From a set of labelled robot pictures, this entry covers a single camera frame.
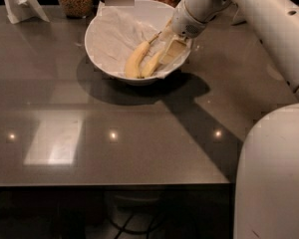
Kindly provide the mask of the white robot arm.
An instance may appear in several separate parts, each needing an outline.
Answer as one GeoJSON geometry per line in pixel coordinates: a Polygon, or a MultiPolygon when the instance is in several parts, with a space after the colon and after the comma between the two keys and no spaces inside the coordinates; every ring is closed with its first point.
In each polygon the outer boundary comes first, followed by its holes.
{"type": "MultiPolygon", "coordinates": [[[[173,31],[197,37],[222,0],[180,0],[173,31]]],[[[299,239],[299,6],[290,0],[228,0],[238,6],[297,102],[262,118],[238,161],[233,239],[299,239]]]]}

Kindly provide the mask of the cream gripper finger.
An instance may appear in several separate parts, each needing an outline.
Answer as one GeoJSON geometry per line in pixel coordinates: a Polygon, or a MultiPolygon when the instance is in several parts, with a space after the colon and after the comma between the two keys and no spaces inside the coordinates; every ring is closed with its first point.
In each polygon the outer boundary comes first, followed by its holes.
{"type": "Polygon", "coordinates": [[[171,20],[168,20],[161,33],[158,36],[157,44],[160,48],[167,46],[175,36],[171,27],[171,20]]]}
{"type": "Polygon", "coordinates": [[[187,48],[186,40],[184,38],[173,37],[163,50],[159,62],[163,65],[170,64],[187,48]]]}

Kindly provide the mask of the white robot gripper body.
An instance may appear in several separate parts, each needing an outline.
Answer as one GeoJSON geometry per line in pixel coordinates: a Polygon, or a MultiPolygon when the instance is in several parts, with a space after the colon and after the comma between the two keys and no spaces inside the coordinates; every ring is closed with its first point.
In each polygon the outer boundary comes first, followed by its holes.
{"type": "Polygon", "coordinates": [[[230,0],[180,0],[171,17],[172,31],[181,37],[196,38],[230,3],[230,0]]]}

